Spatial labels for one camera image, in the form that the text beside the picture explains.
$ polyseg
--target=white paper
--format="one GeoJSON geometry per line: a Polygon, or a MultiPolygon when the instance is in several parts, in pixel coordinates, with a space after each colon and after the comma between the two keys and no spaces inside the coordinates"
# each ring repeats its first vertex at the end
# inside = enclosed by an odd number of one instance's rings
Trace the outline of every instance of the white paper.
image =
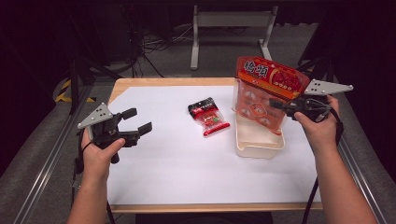
{"type": "MultiPolygon", "coordinates": [[[[110,166],[110,204],[300,203],[317,176],[301,125],[283,126],[286,146],[271,160],[236,154],[232,86],[131,87],[109,106],[137,116],[121,131],[152,122],[136,147],[123,148],[110,166]],[[203,137],[187,106],[212,97],[231,127],[203,137]]],[[[314,202],[320,202],[319,194],[314,202]]]]}

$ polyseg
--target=gray floor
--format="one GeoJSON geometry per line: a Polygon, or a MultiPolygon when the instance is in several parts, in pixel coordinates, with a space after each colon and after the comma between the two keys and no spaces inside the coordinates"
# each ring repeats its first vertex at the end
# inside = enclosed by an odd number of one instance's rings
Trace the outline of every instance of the gray floor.
{"type": "MultiPolygon", "coordinates": [[[[316,25],[275,27],[269,44],[273,60],[292,67],[297,66],[315,28],[316,25]]],[[[148,53],[147,56],[165,77],[233,77],[235,62],[239,56],[261,55],[257,44],[258,33],[253,29],[247,29],[240,35],[224,29],[202,32],[197,71],[190,70],[191,41],[189,39],[174,44],[166,50],[148,53]]],[[[140,67],[137,65],[135,70],[140,77],[158,77],[152,66],[144,59],[140,58],[139,63],[140,67]]],[[[127,71],[122,75],[130,77],[132,72],[127,71]]],[[[84,104],[77,120],[83,120],[97,107],[97,104],[106,102],[112,87],[113,83],[109,81],[96,82],[90,96],[96,97],[97,101],[84,104]]],[[[346,126],[344,137],[353,157],[364,174],[385,220],[388,223],[396,223],[396,215],[392,212],[396,205],[395,184],[378,161],[344,94],[339,94],[337,97],[340,99],[341,115],[346,126]]],[[[36,177],[57,143],[64,124],[70,119],[68,116],[70,106],[69,103],[57,103],[25,142],[2,176],[1,223],[12,223],[20,212],[36,177]]],[[[37,201],[32,204],[32,213],[27,215],[26,223],[65,223],[70,209],[73,159],[77,156],[77,131],[77,128],[73,128],[65,138],[59,160],[43,181],[46,185],[42,193],[37,195],[37,201]]],[[[273,217],[275,224],[300,223],[303,211],[276,211],[273,217]]],[[[115,214],[115,218],[118,219],[117,223],[134,223],[133,214],[115,214]]],[[[324,223],[322,211],[311,211],[308,223],[324,223]]]]}

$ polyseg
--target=wooden table edge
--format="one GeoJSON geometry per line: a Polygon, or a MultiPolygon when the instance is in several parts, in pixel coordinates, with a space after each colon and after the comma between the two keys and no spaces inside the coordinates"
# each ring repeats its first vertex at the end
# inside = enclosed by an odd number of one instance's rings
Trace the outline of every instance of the wooden table edge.
{"type": "Polygon", "coordinates": [[[114,84],[108,103],[130,87],[152,86],[232,86],[233,77],[167,77],[167,78],[119,78],[114,84]]]}
{"type": "MultiPolygon", "coordinates": [[[[112,204],[113,213],[197,213],[197,212],[265,212],[304,210],[306,203],[209,203],[209,204],[112,204]]],[[[323,209],[322,203],[312,203],[311,209],[323,209]]]]}

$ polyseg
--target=small package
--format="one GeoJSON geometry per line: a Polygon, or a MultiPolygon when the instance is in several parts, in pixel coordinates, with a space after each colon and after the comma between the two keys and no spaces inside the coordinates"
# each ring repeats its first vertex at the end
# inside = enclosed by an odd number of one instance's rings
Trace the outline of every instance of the small package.
{"type": "Polygon", "coordinates": [[[293,68],[260,57],[241,57],[235,77],[235,112],[281,135],[285,113],[272,108],[270,99],[286,103],[309,84],[309,78],[293,68]]]}
{"type": "Polygon", "coordinates": [[[197,120],[204,127],[204,136],[230,126],[229,122],[224,121],[215,101],[211,97],[193,105],[189,105],[188,109],[192,118],[197,120]]]}

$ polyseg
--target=human hand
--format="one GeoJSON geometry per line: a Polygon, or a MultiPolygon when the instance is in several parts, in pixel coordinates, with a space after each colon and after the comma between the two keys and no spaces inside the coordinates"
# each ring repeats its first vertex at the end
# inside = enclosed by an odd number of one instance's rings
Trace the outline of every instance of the human hand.
{"type": "MultiPolygon", "coordinates": [[[[339,114],[338,100],[330,95],[327,96],[330,106],[339,114]]],[[[337,119],[332,113],[322,122],[315,123],[301,112],[296,112],[294,117],[303,125],[306,137],[316,152],[326,148],[336,148],[335,135],[337,119]]]]}
{"type": "Polygon", "coordinates": [[[84,150],[84,175],[83,180],[93,182],[106,182],[109,174],[111,157],[113,157],[125,144],[125,139],[120,138],[110,146],[101,149],[95,144],[90,144],[91,140],[88,130],[84,130],[81,148],[88,146],[84,150]]]}

